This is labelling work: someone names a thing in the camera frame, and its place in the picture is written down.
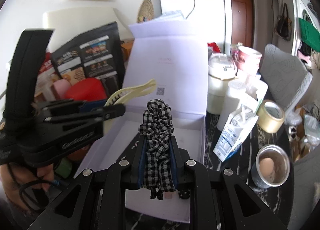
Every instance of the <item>pink bucket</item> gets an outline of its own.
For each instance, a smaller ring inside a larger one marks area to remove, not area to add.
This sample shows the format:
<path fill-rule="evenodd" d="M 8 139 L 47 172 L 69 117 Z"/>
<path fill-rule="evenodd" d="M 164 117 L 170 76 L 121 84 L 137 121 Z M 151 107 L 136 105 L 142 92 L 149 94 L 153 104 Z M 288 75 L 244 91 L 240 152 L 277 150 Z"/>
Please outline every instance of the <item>pink bucket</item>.
<path fill-rule="evenodd" d="M 249 75 L 255 76 L 259 69 L 262 54 L 252 48 L 241 46 L 236 61 L 238 69 L 243 70 Z"/>

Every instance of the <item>person's arm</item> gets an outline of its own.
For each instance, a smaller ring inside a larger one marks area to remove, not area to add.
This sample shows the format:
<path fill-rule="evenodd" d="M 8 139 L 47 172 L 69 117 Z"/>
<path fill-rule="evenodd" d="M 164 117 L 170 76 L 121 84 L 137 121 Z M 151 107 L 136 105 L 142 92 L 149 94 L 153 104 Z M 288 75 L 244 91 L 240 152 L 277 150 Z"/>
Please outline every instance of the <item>person's arm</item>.
<path fill-rule="evenodd" d="M 14 163 L 10 164 L 12 172 L 20 185 L 28 183 L 30 181 L 37 180 L 32 172 L 28 169 L 16 165 Z M 45 180 L 53 181 L 54 172 L 53 165 L 49 165 L 43 168 L 37 169 L 37 176 L 42 177 Z M 7 164 L 0 166 L 0 177 L 3 185 L 4 192 L 7 197 L 7 202 L 4 200 L 0 201 L 1 209 L 7 215 L 7 218 L 11 221 L 13 226 L 20 226 L 22 229 L 28 229 L 32 222 L 36 219 L 37 215 L 32 213 L 28 207 L 23 203 L 19 197 L 19 186 L 16 185 L 12 179 Z M 34 185 L 35 189 L 43 189 L 48 191 L 49 184 L 38 184 Z"/>

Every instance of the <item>qr code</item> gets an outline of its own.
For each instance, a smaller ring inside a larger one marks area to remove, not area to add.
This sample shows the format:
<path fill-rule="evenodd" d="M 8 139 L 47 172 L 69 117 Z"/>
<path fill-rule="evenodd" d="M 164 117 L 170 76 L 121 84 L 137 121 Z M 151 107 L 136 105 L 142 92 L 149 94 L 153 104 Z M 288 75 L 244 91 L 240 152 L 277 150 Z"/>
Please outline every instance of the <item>qr code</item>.
<path fill-rule="evenodd" d="M 157 95 L 163 96 L 164 95 L 164 88 L 157 88 Z"/>

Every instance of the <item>human hand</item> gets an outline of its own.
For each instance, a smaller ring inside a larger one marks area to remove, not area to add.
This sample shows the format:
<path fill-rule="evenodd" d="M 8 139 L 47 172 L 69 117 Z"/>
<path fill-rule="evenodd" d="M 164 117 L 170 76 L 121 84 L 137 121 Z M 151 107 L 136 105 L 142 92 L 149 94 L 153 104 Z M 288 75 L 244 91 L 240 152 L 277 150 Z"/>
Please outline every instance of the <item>human hand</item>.
<path fill-rule="evenodd" d="M 17 182 L 20 185 L 39 179 L 35 175 L 33 175 L 33 173 L 30 170 L 23 166 L 19 166 L 14 163 L 11 163 L 10 166 L 12 168 L 13 175 L 15 176 Z M 41 177 L 44 180 L 53 181 L 53 164 L 48 165 L 46 167 L 38 168 L 37 176 Z M 19 186 L 17 186 L 17 184 L 12 179 L 7 164 L 0 165 L 0 177 L 2 180 L 4 192 L 6 193 L 8 198 L 22 209 L 29 210 L 28 207 L 22 202 L 22 200 L 19 197 Z M 50 184 L 47 183 L 36 184 L 32 186 L 32 188 L 34 189 L 42 188 L 46 192 L 48 191 L 49 187 Z"/>

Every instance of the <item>egg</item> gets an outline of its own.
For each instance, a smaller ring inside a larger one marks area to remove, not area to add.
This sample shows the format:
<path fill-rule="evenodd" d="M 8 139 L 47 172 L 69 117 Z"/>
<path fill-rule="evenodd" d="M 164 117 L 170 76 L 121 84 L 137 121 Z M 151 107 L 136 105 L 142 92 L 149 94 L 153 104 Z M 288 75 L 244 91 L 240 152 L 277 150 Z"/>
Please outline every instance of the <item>egg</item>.
<path fill-rule="evenodd" d="M 259 162 L 260 172 L 264 178 L 269 177 L 274 170 L 274 162 L 271 158 L 264 158 Z"/>

